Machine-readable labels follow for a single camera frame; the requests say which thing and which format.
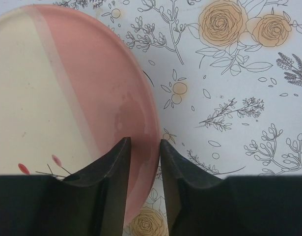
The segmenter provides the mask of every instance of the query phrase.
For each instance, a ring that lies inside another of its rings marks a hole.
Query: pink plate
[[[76,10],[31,5],[0,16],[0,174],[64,177],[125,136],[133,143],[127,225],[159,160],[156,106],[137,61]]]

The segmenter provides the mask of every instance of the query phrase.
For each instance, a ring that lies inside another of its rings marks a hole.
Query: floral tablecloth
[[[113,30],[153,88],[163,138],[196,165],[302,174],[302,0],[3,0],[0,14],[33,3]],[[160,167],[124,235],[168,235]]]

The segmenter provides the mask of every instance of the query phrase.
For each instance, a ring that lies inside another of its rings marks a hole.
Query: orange rose
[[[284,17],[266,15],[263,18],[255,17],[247,22],[247,30],[252,38],[265,47],[282,45],[292,30]]]
[[[242,6],[228,0],[216,1],[199,16],[200,37],[215,46],[232,44],[245,31],[247,19]]]
[[[167,236],[164,217],[157,211],[143,207],[140,214],[129,225],[133,236]]]

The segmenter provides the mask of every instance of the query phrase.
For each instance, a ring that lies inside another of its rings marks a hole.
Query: floral pattern
[[[153,90],[162,138],[197,166],[220,178],[302,174],[302,0],[30,3],[78,9],[116,33]],[[15,7],[7,5],[0,14]],[[38,171],[68,174],[49,160]],[[168,235],[160,166],[123,235]]]

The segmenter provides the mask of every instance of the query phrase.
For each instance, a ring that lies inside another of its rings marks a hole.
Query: red petal
[[[19,163],[18,167],[23,174],[29,175],[29,171],[25,165]]]
[[[52,155],[52,159],[59,167],[62,167],[61,161],[59,160],[58,157],[56,157],[55,155]]]

